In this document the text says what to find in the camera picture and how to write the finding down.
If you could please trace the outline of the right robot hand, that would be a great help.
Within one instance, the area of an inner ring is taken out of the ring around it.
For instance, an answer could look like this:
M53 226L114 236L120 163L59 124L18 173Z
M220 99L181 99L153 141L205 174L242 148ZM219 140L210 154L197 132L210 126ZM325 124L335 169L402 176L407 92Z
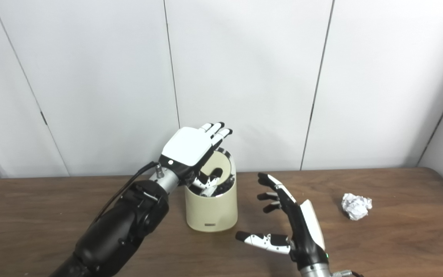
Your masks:
M258 183L272 192L257 195L258 200L272 200L263 208L265 214L282 210L290 223L292 235L249 233L238 231L236 240L278 254L288 254L298 270L315 271L329 268L328 254L321 228L309 200L297 203L281 181L265 172L259 172Z

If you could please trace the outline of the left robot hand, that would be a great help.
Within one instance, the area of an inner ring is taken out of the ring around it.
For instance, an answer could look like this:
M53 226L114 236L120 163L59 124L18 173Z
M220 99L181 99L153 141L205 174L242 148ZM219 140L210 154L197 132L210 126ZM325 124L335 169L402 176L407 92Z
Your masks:
M163 177L155 181L170 194L178 186L195 187L202 197L214 197L218 190L218 181L223 169L215 168L209 175L202 172L202 167L213 156L233 130L225 128L223 122L207 123L200 128L180 128L165 144L158 164Z

